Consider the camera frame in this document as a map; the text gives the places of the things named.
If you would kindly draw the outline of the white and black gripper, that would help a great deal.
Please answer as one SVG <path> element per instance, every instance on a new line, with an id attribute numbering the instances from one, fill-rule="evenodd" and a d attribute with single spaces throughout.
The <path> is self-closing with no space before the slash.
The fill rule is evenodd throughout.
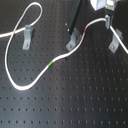
<path id="1" fill-rule="evenodd" d="M 114 14 L 114 10 L 116 7 L 116 0 L 91 0 L 91 5 L 95 11 L 104 8 L 105 13 L 105 26 L 107 29 L 110 27 L 111 17 L 109 15 Z"/>

